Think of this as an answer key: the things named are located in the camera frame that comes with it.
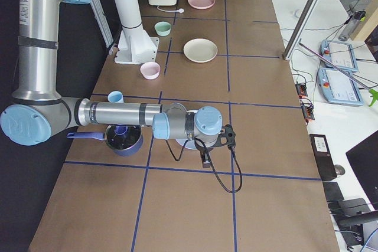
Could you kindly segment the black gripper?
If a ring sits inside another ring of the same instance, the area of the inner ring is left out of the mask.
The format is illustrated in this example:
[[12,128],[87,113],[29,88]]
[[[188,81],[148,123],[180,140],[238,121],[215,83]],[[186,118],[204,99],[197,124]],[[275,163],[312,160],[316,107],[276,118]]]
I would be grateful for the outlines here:
[[[227,146],[228,149],[234,149],[236,147],[235,141],[236,134],[233,130],[232,125],[226,124],[221,128],[220,133],[217,136],[217,139],[214,142],[205,143],[207,148],[220,148]],[[210,155],[205,150],[200,152],[201,163],[204,169],[210,167]]]

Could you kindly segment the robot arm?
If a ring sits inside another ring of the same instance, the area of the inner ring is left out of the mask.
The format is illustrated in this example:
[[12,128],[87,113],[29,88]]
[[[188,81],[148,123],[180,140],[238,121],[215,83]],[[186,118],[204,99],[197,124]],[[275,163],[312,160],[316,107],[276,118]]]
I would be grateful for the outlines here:
[[[10,105],[18,85],[18,1],[1,0],[2,110]],[[59,43],[57,90],[64,96],[89,97],[108,52],[89,5],[61,5]],[[64,133],[37,146],[18,145],[2,134],[1,172],[60,167],[70,144]]]

